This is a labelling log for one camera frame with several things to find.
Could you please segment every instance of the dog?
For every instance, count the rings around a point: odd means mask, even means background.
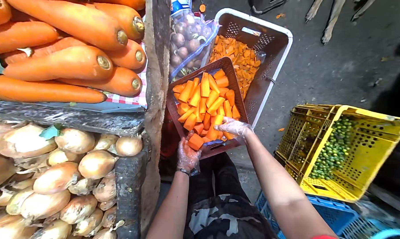
[[[310,7],[309,12],[306,14],[306,23],[314,18],[316,12],[318,11],[319,6],[321,5],[323,0],[315,0]],[[321,38],[322,44],[327,44],[331,39],[332,31],[334,29],[334,25],[337,22],[338,16],[340,15],[341,8],[346,0],[334,0],[333,6],[331,9],[330,19],[327,22],[327,27],[324,30],[324,35]],[[361,0],[353,0],[354,3],[359,3]],[[356,21],[359,17],[361,17],[365,11],[375,2],[375,0],[366,0],[366,3],[353,15],[351,21]]]

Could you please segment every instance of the person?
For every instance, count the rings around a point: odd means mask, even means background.
[[[261,188],[284,236],[288,239],[337,238],[294,179],[261,144],[251,126],[228,117],[224,117],[224,123],[214,128],[244,140]],[[277,238],[267,220],[250,204],[226,153],[201,160],[200,174],[189,177],[186,172],[199,162],[200,155],[201,150],[192,150],[187,140],[181,139],[177,171],[150,225],[147,239]]]

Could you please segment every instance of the concrete floor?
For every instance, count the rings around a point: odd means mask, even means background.
[[[193,11],[204,3],[206,19],[218,10],[233,8],[249,13],[247,0],[195,0]],[[255,132],[270,152],[276,150],[290,118],[290,110],[306,102],[347,104],[370,109],[379,95],[393,87],[400,74],[400,0],[377,0],[356,22],[350,22],[355,4],[347,0],[335,25],[332,38],[320,42],[330,15],[332,1],[324,0],[315,18],[304,17],[313,0],[288,0],[285,5],[256,16],[283,26],[293,33],[293,45],[276,79]],[[285,17],[276,19],[284,13]],[[381,78],[379,85],[374,82]],[[260,190],[245,147],[228,152],[239,168],[240,181],[254,202]]]

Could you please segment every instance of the gloved hand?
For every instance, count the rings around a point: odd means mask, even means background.
[[[201,151],[201,149],[198,151],[193,150],[188,146],[188,140],[182,138],[179,142],[177,168],[183,168],[187,171],[191,171],[193,168],[198,170]]]
[[[243,123],[243,122],[237,121],[237,120],[229,118],[229,117],[224,117],[223,122],[226,124],[215,125],[214,128],[219,131],[225,131],[225,132],[232,133],[235,135],[240,135],[243,138],[245,137],[245,135],[248,131],[250,131],[250,130],[253,131],[250,124]]]

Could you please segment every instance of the yellow plastic crate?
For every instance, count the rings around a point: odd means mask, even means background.
[[[334,179],[309,177],[331,126],[341,115],[355,122],[349,155]],[[344,105],[298,105],[276,151],[276,158],[307,194],[345,202],[359,200],[400,140],[400,118]]]

